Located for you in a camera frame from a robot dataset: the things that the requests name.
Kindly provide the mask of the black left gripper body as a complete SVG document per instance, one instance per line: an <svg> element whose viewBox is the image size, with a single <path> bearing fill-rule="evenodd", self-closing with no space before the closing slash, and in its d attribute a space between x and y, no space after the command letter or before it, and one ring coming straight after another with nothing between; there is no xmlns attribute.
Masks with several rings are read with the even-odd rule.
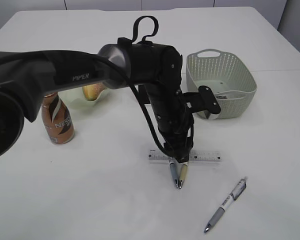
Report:
<svg viewBox="0 0 300 240"><path fill-rule="evenodd" d="M175 160L188 160L194 145L194 118L180 87L148 83L149 98L159 133L164 139L165 154Z"/></svg>

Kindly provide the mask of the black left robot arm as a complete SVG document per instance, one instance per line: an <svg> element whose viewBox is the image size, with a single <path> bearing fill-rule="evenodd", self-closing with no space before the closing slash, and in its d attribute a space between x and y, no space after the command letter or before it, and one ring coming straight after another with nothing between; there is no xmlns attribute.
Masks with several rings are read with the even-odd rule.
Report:
<svg viewBox="0 0 300 240"><path fill-rule="evenodd" d="M0 156L19 138L24 121L33 122L45 95L104 83L110 89L136 89L143 85L157 121L140 104L158 148L179 163L188 160L193 147L194 118L181 91L183 59L171 45L156 44L145 35L118 38L97 54L72 50L30 52L0 51Z"/></svg>

